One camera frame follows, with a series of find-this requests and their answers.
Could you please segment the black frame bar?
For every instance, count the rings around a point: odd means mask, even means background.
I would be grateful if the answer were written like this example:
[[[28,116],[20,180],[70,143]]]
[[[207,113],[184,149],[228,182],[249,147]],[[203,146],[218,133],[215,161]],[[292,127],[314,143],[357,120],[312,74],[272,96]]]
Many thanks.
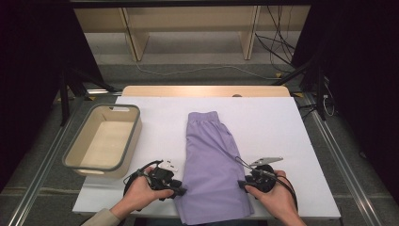
[[[74,8],[311,6],[318,0],[69,0]]]

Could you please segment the person's right hand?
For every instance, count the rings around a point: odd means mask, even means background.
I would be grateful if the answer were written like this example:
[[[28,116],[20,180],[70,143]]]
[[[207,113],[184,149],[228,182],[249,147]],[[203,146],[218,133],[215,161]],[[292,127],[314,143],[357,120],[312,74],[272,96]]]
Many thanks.
[[[286,173],[283,170],[276,170],[275,173],[282,184],[276,182],[275,186],[267,193],[263,193],[256,187],[248,190],[248,193],[258,199],[267,212],[284,226],[307,226],[296,210],[291,192],[285,187],[292,187],[286,178]]]

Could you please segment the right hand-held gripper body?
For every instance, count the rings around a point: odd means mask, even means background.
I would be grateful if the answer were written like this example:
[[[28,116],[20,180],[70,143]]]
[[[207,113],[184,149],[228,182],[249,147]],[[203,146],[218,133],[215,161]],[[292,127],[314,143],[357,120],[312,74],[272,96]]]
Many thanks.
[[[270,191],[275,183],[277,174],[271,166],[271,163],[281,161],[282,157],[262,157],[252,162],[249,167],[251,168],[249,182],[258,190],[264,193]]]

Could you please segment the beige wooden desk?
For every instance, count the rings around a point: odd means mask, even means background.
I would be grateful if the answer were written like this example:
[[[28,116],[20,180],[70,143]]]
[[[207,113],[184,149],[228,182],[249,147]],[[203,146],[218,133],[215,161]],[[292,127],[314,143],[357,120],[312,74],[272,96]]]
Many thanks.
[[[151,32],[233,31],[249,60],[257,31],[300,31],[309,6],[77,8],[86,33],[123,33],[134,61],[142,59]]]

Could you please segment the beige storage basket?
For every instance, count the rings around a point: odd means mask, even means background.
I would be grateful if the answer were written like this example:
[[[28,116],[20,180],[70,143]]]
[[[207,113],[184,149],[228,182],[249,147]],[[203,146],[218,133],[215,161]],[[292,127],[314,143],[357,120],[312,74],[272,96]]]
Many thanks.
[[[121,178],[130,167],[141,129],[136,105],[95,105],[65,152],[63,165],[83,176]]]

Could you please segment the white table cover sheet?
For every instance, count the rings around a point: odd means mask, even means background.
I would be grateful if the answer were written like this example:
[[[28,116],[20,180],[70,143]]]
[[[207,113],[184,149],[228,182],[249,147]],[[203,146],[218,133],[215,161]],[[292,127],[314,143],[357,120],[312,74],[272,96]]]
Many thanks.
[[[272,168],[287,173],[301,217],[327,220],[341,216],[293,98],[119,97],[117,103],[136,105],[141,111],[142,130],[130,172],[164,159],[178,169],[175,178],[181,180],[188,114],[215,111],[245,162],[282,158]]]

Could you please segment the purple shorts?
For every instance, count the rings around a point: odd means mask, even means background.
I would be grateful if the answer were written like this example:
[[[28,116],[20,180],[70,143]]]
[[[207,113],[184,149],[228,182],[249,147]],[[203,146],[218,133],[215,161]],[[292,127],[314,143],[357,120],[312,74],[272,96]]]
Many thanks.
[[[186,125],[183,188],[174,200],[182,223],[193,226],[245,218],[253,214],[240,155],[229,129],[215,111],[191,112]]]

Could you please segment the black metal stand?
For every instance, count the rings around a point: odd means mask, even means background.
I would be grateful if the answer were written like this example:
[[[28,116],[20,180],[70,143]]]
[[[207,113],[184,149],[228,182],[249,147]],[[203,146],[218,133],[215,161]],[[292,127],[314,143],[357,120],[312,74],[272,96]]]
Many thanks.
[[[323,106],[325,95],[325,77],[321,66],[321,58],[319,56],[312,56],[309,61],[283,76],[277,82],[274,82],[273,86],[282,86],[286,82],[298,77],[301,74],[303,75],[303,78],[299,86],[302,91],[316,91],[316,101],[313,106],[321,120],[324,121],[326,119],[325,109]]]
[[[90,74],[76,68],[63,69],[59,75],[59,94],[61,99],[62,126],[67,123],[70,117],[68,90],[70,89],[72,93],[77,97],[87,96],[88,89],[84,86],[84,83],[87,81],[111,93],[116,93],[120,91],[120,89],[107,85],[103,80],[95,78],[94,76],[91,76]]]

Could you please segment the aluminium floor rail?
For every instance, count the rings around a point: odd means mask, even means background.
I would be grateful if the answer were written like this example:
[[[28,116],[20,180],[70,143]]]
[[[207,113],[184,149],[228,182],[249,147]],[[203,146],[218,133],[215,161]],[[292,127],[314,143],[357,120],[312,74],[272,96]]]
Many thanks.
[[[79,221],[72,208],[84,178],[62,165],[62,155],[88,105],[77,99],[71,107],[70,117],[62,122],[60,106],[53,106],[33,148],[0,193],[0,199],[10,201],[6,226],[73,225]]]
[[[365,223],[367,226],[382,226],[382,220],[377,214],[372,202],[368,198],[363,187],[359,183],[359,180],[355,172],[350,167],[346,160],[341,147],[339,146],[336,138],[333,136],[330,128],[326,121],[322,120],[319,112],[312,114],[315,123],[317,124],[320,133],[322,134],[328,149],[334,159],[337,168],[339,169],[347,188],[350,191],[351,197],[356,203]]]

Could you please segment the dark curtain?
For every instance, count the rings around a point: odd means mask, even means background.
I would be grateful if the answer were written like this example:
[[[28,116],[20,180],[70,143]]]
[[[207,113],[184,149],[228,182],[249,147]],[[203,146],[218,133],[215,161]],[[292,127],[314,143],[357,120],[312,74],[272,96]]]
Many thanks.
[[[399,0],[310,1],[293,63],[326,46],[335,105],[399,204]]]
[[[73,69],[103,79],[70,0],[0,0],[0,191]]]

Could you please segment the person's left hand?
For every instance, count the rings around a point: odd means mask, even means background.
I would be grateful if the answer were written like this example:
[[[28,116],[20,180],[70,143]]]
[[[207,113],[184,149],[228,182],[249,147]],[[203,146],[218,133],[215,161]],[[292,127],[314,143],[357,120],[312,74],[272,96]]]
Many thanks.
[[[131,183],[123,198],[110,211],[117,218],[125,219],[132,212],[142,210],[153,201],[159,200],[161,191],[151,189],[145,176],[138,176]]]

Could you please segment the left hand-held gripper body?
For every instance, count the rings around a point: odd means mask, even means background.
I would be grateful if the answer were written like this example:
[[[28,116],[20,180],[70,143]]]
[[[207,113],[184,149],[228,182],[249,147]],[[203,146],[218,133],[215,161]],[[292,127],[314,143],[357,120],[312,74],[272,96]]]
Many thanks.
[[[155,190],[174,189],[179,187],[179,182],[173,179],[174,173],[178,169],[171,164],[169,160],[155,161],[155,168],[152,169],[148,176],[150,179],[150,187]]]

